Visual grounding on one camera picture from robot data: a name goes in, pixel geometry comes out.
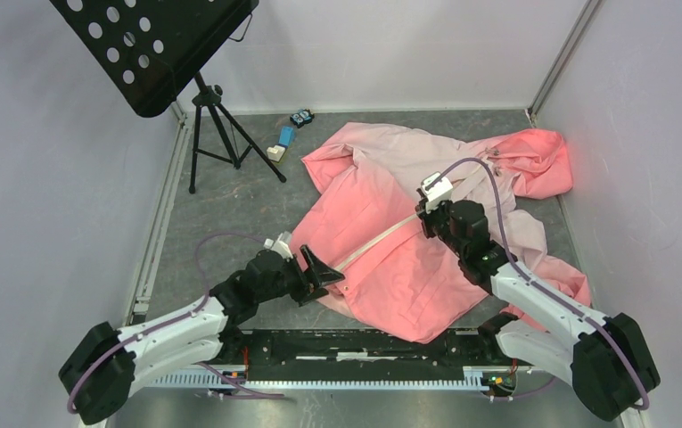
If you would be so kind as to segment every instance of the small blue block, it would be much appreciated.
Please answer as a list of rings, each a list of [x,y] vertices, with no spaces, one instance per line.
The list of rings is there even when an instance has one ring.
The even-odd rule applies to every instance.
[[[296,138],[296,130],[292,127],[283,127],[280,130],[280,139],[277,143],[287,149],[294,138]]]

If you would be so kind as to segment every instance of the gray floor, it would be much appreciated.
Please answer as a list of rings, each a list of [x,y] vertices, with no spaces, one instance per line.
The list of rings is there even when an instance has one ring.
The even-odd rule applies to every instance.
[[[285,115],[238,118],[255,141],[266,148],[277,141],[280,129],[289,125]],[[230,230],[274,237],[293,230],[319,197],[300,158],[321,145],[345,123],[391,123],[430,133],[473,141],[511,133],[530,124],[523,111],[404,111],[319,114],[313,123],[297,131],[296,140],[280,165],[288,177],[277,181],[256,153],[249,155],[240,170],[218,160],[200,156],[196,194],[188,193],[191,160],[186,157],[175,207],[170,219],[160,268],[154,284],[148,317],[158,317],[197,299],[201,279],[193,264],[193,249],[203,236]],[[205,118],[201,148],[225,153],[212,121]],[[241,150],[245,141],[237,136]],[[544,201],[519,199],[518,208],[541,220],[546,227],[548,253],[577,265],[569,231],[556,198]],[[237,237],[212,241],[201,253],[202,265],[212,284],[242,268],[259,246]],[[476,326],[497,313],[504,304],[484,300],[456,322]],[[356,328],[359,322],[326,309],[318,303],[296,308],[293,300],[273,300],[259,308],[243,328]]]

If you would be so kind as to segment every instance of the white cable tray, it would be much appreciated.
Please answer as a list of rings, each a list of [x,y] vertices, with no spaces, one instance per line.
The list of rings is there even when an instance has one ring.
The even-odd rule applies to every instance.
[[[487,391],[481,378],[482,371],[464,370],[463,381],[248,381],[241,385],[259,390]],[[147,388],[224,390],[233,386],[203,368],[192,367],[165,375]]]

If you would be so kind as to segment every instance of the blue toy car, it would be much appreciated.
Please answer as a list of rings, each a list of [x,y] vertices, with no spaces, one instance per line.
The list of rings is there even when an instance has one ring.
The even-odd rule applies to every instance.
[[[291,122],[296,125],[296,128],[301,128],[308,123],[312,123],[315,115],[310,109],[301,109],[291,115]]]

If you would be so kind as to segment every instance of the tripod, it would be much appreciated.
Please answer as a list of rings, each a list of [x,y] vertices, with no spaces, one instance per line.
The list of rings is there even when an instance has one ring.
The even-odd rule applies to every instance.
[[[196,106],[196,117],[193,125],[193,157],[191,158],[191,184],[188,186],[188,193],[196,193],[196,162],[200,154],[209,156],[219,161],[233,164],[234,168],[240,169],[241,163],[253,149],[254,152],[256,152],[259,157],[262,158],[262,160],[270,167],[270,169],[275,172],[277,179],[280,180],[281,183],[285,183],[285,176],[275,167],[265,153],[262,152],[262,149],[260,149],[259,146],[254,143],[254,140],[252,140],[249,134],[247,134],[246,131],[241,127],[241,124],[239,124],[233,115],[231,115],[230,112],[225,108],[225,106],[222,105],[222,88],[217,85],[214,87],[207,86],[204,83],[204,79],[201,77],[201,73],[196,73],[196,75],[193,76],[193,79],[196,82],[196,86],[199,88],[199,94],[193,99],[193,105]],[[222,138],[223,145],[227,151],[227,158],[199,148],[199,134],[201,133],[201,109],[203,107],[206,107],[207,110],[210,111],[212,120],[215,122],[215,126],[218,128],[218,133],[220,134],[220,138]],[[234,126],[234,128],[238,130],[238,133],[241,134],[249,143],[249,146],[246,147],[246,149],[244,149],[243,153],[240,155],[235,152],[233,146],[230,144],[230,138],[227,136],[225,126],[218,115],[218,110],[222,111],[223,116],[226,117],[226,119]]]

